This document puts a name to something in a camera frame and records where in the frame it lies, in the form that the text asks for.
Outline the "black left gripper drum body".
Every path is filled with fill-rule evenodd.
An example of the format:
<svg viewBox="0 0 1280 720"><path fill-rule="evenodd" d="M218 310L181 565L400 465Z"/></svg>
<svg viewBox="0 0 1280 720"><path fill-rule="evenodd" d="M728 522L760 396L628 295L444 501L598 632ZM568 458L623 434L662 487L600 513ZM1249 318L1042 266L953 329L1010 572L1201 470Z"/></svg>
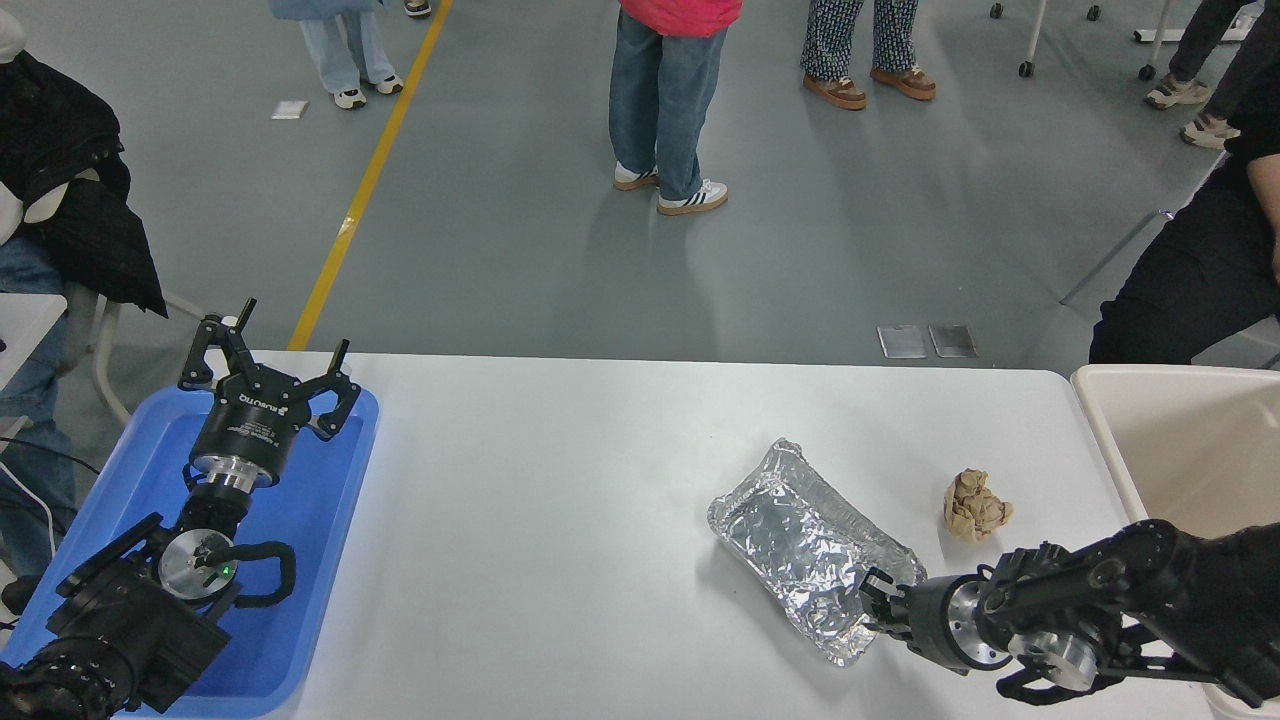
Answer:
<svg viewBox="0 0 1280 720"><path fill-rule="evenodd" d="M239 457L261 471L284 470L301 427L311 418L308 401L296 389L300 384L275 370L221 378L189 461L201 466L206 457Z"/></svg>

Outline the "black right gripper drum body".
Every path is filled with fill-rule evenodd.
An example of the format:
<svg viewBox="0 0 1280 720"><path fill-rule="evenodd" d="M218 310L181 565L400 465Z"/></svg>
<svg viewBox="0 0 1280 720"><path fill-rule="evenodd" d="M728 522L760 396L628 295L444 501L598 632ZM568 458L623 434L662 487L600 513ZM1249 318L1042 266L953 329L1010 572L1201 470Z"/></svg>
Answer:
<svg viewBox="0 0 1280 720"><path fill-rule="evenodd" d="M970 579L970 575L934 577L905 593L911 634L908 644L923 659L952 673L970 670L948 620L952 597Z"/></svg>

